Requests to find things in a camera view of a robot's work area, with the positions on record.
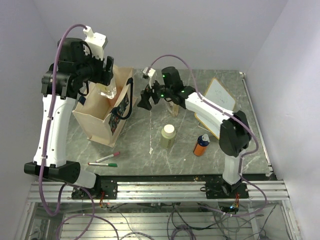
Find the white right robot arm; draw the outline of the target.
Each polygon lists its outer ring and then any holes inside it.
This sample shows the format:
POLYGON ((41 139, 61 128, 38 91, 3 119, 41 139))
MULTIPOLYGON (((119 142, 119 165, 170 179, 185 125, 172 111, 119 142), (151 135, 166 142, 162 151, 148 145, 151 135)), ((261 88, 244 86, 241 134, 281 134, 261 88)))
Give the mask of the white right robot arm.
POLYGON ((184 85, 173 66, 163 68, 161 74, 163 84, 157 81, 153 68, 146 67, 142 71, 148 85, 140 93, 138 107, 151 110, 150 100, 157 104, 164 99, 201 116, 207 122, 205 126, 218 137, 219 147, 225 154, 220 192, 226 198, 233 197, 242 183, 242 158, 252 139, 246 114, 223 108, 194 87, 184 85))

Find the clear square bottle black cap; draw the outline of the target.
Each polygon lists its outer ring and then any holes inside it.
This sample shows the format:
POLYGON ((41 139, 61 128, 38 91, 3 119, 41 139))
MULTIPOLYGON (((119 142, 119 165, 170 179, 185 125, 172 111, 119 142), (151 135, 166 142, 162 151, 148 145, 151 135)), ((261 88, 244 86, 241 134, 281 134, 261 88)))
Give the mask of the clear square bottle black cap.
POLYGON ((104 73, 102 75, 101 83, 96 84, 98 93, 108 99, 113 99, 117 94, 117 86, 116 86, 116 79, 114 75, 114 66, 113 66, 113 78, 111 80, 110 85, 104 85, 104 73))

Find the pink liquid bottle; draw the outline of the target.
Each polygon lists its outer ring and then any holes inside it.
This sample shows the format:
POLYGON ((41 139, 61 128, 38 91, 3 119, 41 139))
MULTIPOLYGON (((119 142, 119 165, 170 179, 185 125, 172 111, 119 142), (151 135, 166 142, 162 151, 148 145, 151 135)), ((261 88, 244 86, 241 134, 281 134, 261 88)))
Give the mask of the pink liquid bottle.
POLYGON ((110 107, 113 108, 113 107, 115 106, 115 104, 116 104, 116 102, 117 102, 120 94, 121 94, 121 92, 118 91, 118 92, 116 93, 116 95, 114 96, 114 98, 108 98, 108 99, 107 99, 110 107))

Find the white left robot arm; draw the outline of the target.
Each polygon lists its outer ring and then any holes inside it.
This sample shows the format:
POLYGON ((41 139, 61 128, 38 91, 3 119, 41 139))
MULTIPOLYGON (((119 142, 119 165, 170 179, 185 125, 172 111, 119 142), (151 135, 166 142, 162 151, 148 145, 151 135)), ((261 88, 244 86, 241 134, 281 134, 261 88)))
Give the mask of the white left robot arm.
POLYGON ((113 59, 104 63, 105 37, 66 38, 58 41, 57 60, 41 79, 43 119, 38 148, 24 172, 46 180, 84 187, 96 199, 102 186, 96 174, 83 170, 77 161, 67 160, 66 143, 70 116, 84 83, 107 85, 112 78, 113 59))

